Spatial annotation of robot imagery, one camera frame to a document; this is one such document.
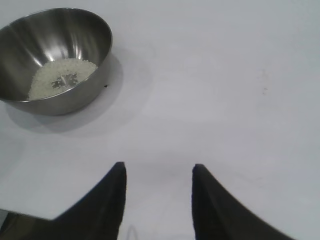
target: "bowl rim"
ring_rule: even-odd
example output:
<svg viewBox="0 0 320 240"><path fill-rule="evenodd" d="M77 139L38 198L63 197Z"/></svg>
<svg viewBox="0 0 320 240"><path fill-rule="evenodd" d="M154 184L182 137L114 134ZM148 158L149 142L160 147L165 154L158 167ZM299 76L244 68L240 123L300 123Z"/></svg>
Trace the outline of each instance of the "bowl rim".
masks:
<svg viewBox="0 0 320 240"><path fill-rule="evenodd" d="M97 17L99 20L101 20L107 27L109 33L110 33L110 45L109 45L109 49L108 49L108 52L106 53L103 61L101 63L99 63L99 65L96 65L97 68L83 81L79 82L78 84L76 84L75 86L72 86L70 87L69 89L63 91L63 92L60 92L60 93L57 93L55 95L52 95L52 96L47 96L47 97L43 97L43 98L39 98L39 99L34 99L34 100L10 100L10 99L5 99L3 97L0 96L0 100L3 101L3 102L10 102L10 103L33 103L33 102L38 102L38 101L43 101L43 100L47 100L47 99L51 99L51 98L55 98L59 95L62 95L62 94L65 94L75 88L77 88L78 86L80 86L81 84L84 84L89 78L91 78L92 75L94 75L97 70L99 70L100 66L106 61L107 57L109 56L110 52L111 52L111 48L113 46L113 34L112 34L112 31L111 31L111 28L110 26L108 25L108 23L101 17L99 16L98 14L92 12L92 11L89 11L89 10L86 10L86 9L82 9L82 8L76 8L76 7L54 7L54 8L48 8L48 9L44 9L44 10L40 10L40 11L35 11L35 12L32 12L32 13L29 13L25 16L22 16L22 17L19 17L18 19L10 22L9 24L5 25L4 27L2 27L0 29L3 30L7 27L9 27L10 25L14 24L15 22L18 22L22 19L25 19L27 17L31 17L31 16L34 16L34 15L37 15L37 14L40 14L40 13L44 13L44 12L49 12L49 11L53 11L53 10L77 10L77 11L83 11L83 12L87 12L87 13L90 13L92 15L94 15L95 17Z"/></svg>

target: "uncooked rice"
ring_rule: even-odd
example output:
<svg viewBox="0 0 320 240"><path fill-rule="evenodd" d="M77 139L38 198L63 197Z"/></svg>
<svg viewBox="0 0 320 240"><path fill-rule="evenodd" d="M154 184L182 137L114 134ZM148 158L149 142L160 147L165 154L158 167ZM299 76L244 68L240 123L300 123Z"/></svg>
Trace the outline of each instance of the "uncooked rice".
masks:
<svg viewBox="0 0 320 240"><path fill-rule="evenodd" d="M59 59L44 64L33 76L28 100L43 99L60 94L73 86L59 85L53 87L62 76L75 76L76 84L89 77L97 66L88 61L76 58Z"/></svg>

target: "metal bowl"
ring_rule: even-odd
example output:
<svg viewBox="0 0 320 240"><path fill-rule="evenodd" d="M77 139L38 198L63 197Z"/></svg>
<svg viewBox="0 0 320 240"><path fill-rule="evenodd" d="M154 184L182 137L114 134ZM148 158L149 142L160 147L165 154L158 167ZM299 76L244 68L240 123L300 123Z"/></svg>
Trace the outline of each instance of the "metal bowl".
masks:
<svg viewBox="0 0 320 240"><path fill-rule="evenodd" d="M98 15L55 8L22 17L0 30L0 100L25 112L63 115L95 99L106 84L112 33ZM84 81L54 96L28 100L36 71L49 61L88 60L98 68Z"/></svg>

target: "rice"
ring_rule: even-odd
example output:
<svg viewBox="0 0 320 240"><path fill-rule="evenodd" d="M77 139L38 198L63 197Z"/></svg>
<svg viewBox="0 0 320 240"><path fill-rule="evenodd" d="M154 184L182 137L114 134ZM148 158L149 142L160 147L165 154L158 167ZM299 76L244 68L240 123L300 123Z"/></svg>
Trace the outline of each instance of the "rice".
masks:
<svg viewBox="0 0 320 240"><path fill-rule="evenodd" d="M96 69L94 63L76 58L47 62L33 76L28 100L60 94L84 81Z"/></svg>

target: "white table surface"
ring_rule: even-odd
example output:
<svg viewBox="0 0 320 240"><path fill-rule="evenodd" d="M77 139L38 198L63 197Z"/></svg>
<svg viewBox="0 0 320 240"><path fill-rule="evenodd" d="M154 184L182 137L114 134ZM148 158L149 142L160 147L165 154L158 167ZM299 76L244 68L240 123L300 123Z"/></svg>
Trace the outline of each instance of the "white table surface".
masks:
<svg viewBox="0 0 320 240"><path fill-rule="evenodd" d="M320 239L320 1L2 0L0 25L53 7L109 23L111 84L64 117L0 103L0 209L55 218L124 161L119 239L191 240L202 163L263 220Z"/></svg>

